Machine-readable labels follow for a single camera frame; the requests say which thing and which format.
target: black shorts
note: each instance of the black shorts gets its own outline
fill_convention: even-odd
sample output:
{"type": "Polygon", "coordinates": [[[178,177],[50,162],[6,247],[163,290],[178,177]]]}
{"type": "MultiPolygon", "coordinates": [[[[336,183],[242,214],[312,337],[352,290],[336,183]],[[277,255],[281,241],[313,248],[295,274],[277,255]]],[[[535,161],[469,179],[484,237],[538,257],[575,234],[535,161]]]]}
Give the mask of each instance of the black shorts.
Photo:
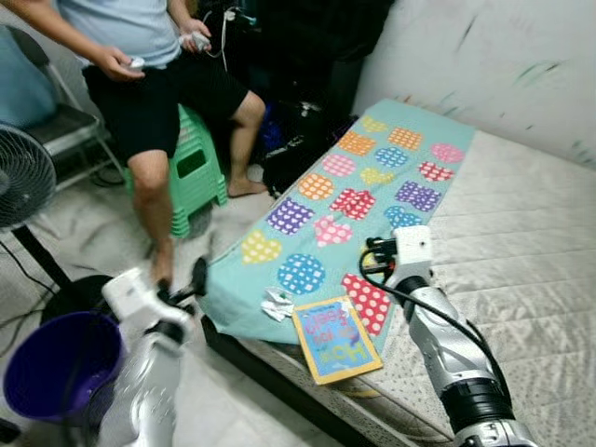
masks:
{"type": "Polygon", "coordinates": [[[114,136],[123,161],[153,149],[174,155],[180,132],[178,104],[208,120],[232,117],[248,90],[206,54],[183,52],[163,70],[145,68],[145,77],[115,82],[98,67],[83,70],[89,96],[114,136]]]}

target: bare foot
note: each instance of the bare foot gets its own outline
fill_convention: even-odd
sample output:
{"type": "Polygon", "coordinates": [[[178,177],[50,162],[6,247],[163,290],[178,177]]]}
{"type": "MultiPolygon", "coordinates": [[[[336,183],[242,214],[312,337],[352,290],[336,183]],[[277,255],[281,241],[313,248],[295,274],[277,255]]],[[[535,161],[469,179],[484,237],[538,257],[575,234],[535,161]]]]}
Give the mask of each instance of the bare foot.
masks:
{"type": "Polygon", "coordinates": [[[151,273],[156,284],[163,280],[171,285],[174,280],[174,242],[169,237],[157,245],[151,273]]]}
{"type": "Polygon", "coordinates": [[[267,187],[261,182],[253,182],[249,179],[233,180],[227,187],[227,194],[230,198],[247,196],[249,194],[261,194],[267,187]]]}

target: knee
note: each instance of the knee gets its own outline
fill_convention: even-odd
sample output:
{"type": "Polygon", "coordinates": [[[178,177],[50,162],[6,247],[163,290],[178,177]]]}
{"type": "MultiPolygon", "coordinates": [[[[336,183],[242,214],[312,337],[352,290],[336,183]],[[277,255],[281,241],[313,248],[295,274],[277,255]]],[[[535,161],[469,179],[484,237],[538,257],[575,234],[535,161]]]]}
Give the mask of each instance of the knee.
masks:
{"type": "Polygon", "coordinates": [[[152,169],[134,178],[135,198],[143,203],[159,199],[168,189],[168,170],[152,169]]]}
{"type": "Polygon", "coordinates": [[[263,121],[265,105],[261,98],[249,91],[237,113],[237,122],[242,126],[259,127],[263,121]]]}

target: white wall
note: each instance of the white wall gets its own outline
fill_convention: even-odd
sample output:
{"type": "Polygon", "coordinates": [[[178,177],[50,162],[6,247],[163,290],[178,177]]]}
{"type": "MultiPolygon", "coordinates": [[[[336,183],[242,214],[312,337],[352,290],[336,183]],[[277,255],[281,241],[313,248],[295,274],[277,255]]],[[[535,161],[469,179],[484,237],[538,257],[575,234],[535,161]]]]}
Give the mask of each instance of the white wall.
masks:
{"type": "Polygon", "coordinates": [[[355,112],[407,100],[596,167],[594,4],[398,0],[364,67],[355,112]]]}
{"type": "Polygon", "coordinates": [[[70,50],[55,44],[45,36],[33,30],[24,21],[2,6],[0,6],[0,23],[21,28],[39,42],[54,65],[56,65],[56,68],[61,73],[68,87],[73,91],[73,94],[81,103],[81,106],[86,111],[94,115],[99,115],[99,111],[93,102],[91,102],[91,99],[87,94],[85,80],[81,75],[81,64],[70,50]]]}

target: electric fan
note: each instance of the electric fan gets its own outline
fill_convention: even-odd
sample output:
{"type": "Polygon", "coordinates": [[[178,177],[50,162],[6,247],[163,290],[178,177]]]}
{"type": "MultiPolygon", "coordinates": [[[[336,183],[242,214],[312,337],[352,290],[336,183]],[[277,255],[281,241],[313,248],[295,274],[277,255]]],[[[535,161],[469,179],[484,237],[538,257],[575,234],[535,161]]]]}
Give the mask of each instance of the electric fan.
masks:
{"type": "MultiPolygon", "coordinates": [[[[90,310],[101,301],[102,286],[111,279],[95,275],[71,281],[27,227],[26,222],[49,203],[55,189],[56,172],[44,146],[26,132],[0,123],[0,233],[12,231],[60,287],[47,303],[42,323],[65,313],[90,310]]],[[[109,312],[109,307],[105,305],[103,311],[109,312]]]]}

